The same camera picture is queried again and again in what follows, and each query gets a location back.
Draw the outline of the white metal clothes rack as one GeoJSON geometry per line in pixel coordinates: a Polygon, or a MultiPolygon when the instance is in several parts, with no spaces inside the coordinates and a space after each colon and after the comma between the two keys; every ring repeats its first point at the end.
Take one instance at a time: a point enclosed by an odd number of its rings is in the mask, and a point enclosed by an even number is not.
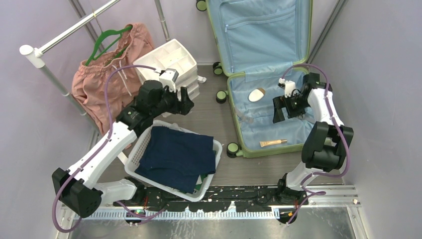
{"type": "Polygon", "coordinates": [[[54,91],[45,115],[49,120],[79,120],[71,131],[83,125],[88,131],[96,130],[94,121],[70,98],[70,85],[101,29],[144,22],[156,43],[175,37],[200,63],[213,58],[213,50],[206,45],[209,25],[191,0],[49,0],[45,5],[36,1],[27,16],[19,51],[41,74],[36,85],[45,84],[54,91]]]}

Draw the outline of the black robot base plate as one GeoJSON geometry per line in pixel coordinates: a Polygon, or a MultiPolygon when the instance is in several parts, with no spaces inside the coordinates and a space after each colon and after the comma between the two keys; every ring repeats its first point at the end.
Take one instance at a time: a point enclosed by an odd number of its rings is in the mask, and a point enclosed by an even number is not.
{"type": "Polygon", "coordinates": [[[234,206],[236,212],[266,212],[272,207],[308,205],[306,197],[305,192],[288,194],[274,185],[210,186],[201,200],[191,202],[156,187],[145,187],[140,197],[122,203],[152,211],[225,212],[234,206]]]}

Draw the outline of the pink cloth garment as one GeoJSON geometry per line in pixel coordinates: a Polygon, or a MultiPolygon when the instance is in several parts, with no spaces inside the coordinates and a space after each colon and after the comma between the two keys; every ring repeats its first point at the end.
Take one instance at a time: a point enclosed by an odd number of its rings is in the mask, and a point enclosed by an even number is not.
{"type": "Polygon", "coordinates": [[[130,23],[116,49],[84,60],[72,81],[72,95],[96,123],[100,134],[109,130],[121,110],[138,94],[142,83],[132,68],[134,60],[154,50],[147,26],[130,23]]]}

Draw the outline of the green hard-shell suitcase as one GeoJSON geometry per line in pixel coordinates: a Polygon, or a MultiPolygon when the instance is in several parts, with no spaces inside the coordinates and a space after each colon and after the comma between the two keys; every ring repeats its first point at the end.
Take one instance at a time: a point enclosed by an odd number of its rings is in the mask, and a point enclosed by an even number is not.
{"type": "Polygon", "coordinates": [[[296,118],[273,123],[273,99],[284,95],[282,76],[302,86],[309,72],[313,2],[311,0],[199,0],[208,13],[220,55],[215,74],[225,74],[226,90],[216,95],[229,103],[238,141],[227,145],[229,157],[261,157],[300,151],[314,123],[310,108],[296,118]],[[263,88],[265,96],[250,102],[251,91],[263,88]],[[288,142],[261,147],[260,141],[288,142]]]}

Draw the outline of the white plastic drawer organizer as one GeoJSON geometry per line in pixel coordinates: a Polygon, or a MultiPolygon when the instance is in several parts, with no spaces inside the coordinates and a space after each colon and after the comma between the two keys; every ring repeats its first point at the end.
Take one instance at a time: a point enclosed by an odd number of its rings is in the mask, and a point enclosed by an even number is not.
{"type": "Polygon", "coordinates": [[[175,86],[187,88],[193,101],[200,94],[197,62],[190,52],[176,39],[172,39],[149,53],[134,60],[134,65],[145,65],[157,70],[174,69],[179,73],[175,86]]]}

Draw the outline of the beige cosmetic tube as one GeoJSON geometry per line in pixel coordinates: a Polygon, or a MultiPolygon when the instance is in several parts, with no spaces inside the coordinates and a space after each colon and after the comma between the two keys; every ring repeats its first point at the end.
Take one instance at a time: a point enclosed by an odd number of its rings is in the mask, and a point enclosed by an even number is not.
{"type": "Polygon", "coordinates": [[[259,144],[261,147],[268,147],[268,146],[283,144],[287,142],[288,141],[286,139],[277,139],[277,140],[269,140],[269,141],[260,141],[259,144]]]}

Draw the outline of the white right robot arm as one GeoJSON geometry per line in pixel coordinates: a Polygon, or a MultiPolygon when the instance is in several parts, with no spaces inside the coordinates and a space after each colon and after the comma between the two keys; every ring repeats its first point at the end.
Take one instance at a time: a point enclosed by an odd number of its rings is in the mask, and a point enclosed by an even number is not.
{"type": "Polygon", "coordinates": [[[284,95],[273,99],[273,123],[284,121],[284,113],[290,119],[299,117],[305,113],[306,108],[312,109],[315,119],[303,144],[301,162],[278,182],[277,200],[287,205],[303,193],[304,187],[316,176],[326,175],[343,166],[354,131],[337,116],[331,85],[321,82],[319,74],[304,75],[299,90],[295,82],[284,78],[279,79],[278,85],[284,89],[284,95]]]}

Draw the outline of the dark green garment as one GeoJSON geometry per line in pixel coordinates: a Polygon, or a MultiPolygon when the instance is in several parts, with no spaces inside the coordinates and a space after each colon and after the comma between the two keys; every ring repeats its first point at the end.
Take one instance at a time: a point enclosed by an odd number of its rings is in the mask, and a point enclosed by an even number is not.
{"type": "Polygon", "coordinates": [[[213,150],[214,157],[211,158],[211,154],[207,153],[205,156],[201,156],[197,159],[197,167],[199,168],[200,175],[196,182],[194,193],[199,191],[202,187],[202,184],[205,182],[205,179],[211,175],[215,174],[217,163],[215,161],[217,151],[213,150]]]}

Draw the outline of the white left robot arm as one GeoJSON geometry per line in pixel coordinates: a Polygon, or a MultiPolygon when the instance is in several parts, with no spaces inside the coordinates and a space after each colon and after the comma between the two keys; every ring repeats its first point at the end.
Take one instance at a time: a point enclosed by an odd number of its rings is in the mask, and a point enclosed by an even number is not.
{"type": "Polygon", "coordinates": [[[57,168],[52,174],[57,203],[62,202],[81,218],[93,214],[104,204],[128,201],[134,206],[143,203],[145,192],[135,179],[98,183],[98,179],[116,157],[136,141],[163,113],[187,115],[194,103],[188,89],[181,87],[172,92],[156,80],[147,80],[138,95],[122,109],[108,133],[80,160],[67,170],[57,168]]]}

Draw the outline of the navy blue garment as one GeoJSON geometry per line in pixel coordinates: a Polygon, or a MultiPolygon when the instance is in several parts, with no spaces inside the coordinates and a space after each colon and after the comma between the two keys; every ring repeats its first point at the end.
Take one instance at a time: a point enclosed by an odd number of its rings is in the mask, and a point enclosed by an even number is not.
{"type": "Polygon", "coordinates": [[[215,174],[213,137],[170,129],[151,128],[150,140],[135,173],[154,182],[193,193],[201,175],[215,174]]]}

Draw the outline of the white computer mouse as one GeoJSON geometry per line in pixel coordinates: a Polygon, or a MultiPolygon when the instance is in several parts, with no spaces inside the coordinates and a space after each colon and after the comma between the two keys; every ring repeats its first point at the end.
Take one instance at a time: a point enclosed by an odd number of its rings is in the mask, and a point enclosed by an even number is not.
{"type": "Polygon", "coordinates": [[[261,100],[266,94],[266,91],[263,88],[257,88],[250,92],[248,100],[250,102],[257,102],[261,100]]]}

